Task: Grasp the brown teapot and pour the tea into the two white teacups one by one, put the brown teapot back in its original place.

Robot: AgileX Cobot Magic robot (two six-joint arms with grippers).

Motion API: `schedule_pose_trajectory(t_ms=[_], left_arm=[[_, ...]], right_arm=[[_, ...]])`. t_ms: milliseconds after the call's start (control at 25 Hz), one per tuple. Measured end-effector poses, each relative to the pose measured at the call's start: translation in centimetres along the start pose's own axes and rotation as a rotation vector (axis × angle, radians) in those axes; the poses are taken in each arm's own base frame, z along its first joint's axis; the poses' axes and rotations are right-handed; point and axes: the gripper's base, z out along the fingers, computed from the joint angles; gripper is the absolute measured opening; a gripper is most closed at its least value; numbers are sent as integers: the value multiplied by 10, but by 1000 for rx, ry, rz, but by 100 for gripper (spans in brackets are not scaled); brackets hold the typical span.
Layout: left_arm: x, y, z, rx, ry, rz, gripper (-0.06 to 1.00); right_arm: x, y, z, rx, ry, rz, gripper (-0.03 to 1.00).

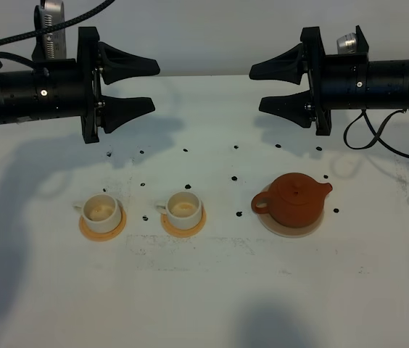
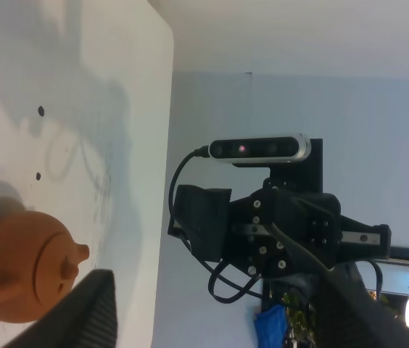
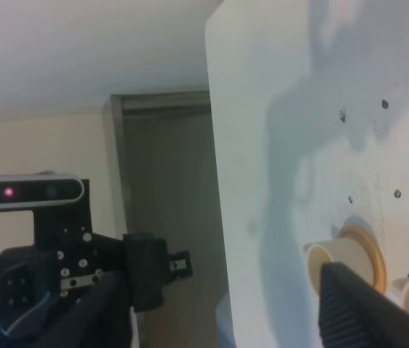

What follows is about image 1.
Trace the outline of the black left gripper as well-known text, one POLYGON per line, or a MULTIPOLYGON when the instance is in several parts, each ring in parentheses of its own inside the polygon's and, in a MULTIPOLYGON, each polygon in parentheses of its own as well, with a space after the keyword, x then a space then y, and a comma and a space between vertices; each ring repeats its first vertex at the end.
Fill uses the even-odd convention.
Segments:
POLYGON ((101 61, 102 77, 107 85, 127 78, 155 76, 160 73, 160 66, 155 59, 129 54, 99 42, 99 33, 95 27, 80 27, 77 63, 82 74, 80 123, 85 143, 99 142, 97 110, 100 105, 103 106, 101 127, 105 133, 112 133, 124 124, 155 111, 154 103, 149 97, 106 96, 102 101, 99 72, 101 61))

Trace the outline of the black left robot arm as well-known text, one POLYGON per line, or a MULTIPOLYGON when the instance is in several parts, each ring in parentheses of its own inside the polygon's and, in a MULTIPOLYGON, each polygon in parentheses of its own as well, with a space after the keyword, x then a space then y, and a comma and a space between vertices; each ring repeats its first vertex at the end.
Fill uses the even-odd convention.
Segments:
POLYGON ((99 40, 95 27, 78 30, 75 59, 34 62, 0 51, 0 125, 79 117, 87 144, 98 130, 112 133, 155 110, 149 97, 102 95, 102 85, 160 73, 156 60, 132 55, 99 40))

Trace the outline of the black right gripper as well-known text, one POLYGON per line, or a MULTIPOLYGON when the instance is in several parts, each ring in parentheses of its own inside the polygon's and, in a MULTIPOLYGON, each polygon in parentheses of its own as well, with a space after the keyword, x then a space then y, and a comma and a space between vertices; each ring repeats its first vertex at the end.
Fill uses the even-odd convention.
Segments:
POLYGON ((302 43, 275 58, 251 67, 251 80, 279 80, 299 85, 303 76, 303 49, 310 91, 289 96, 267 96, 261 99, 261 112, 282 117, 302 128, 316 126, 317 136, 331 134, 331 111, 324 109, 321 81, 326 53, 319 27, 303 28, 302 43))

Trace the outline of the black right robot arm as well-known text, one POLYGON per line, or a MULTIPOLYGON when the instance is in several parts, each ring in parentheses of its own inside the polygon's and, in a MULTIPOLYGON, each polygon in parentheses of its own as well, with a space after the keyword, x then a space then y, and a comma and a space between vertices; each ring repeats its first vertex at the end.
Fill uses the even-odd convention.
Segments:
POLYGON ((309 89, 289 96, 267 96, 261 112, 282 117, 302 128, 316 127, 319 136, 331 132, 331 112, 346 109, 408 109, 409 59, 371 61, 360 28, 352 35, 349 53, 327 54, 318 27, 302 29, 300 43, 289 51, 253 65, 252 80, 280 80, 309 89))

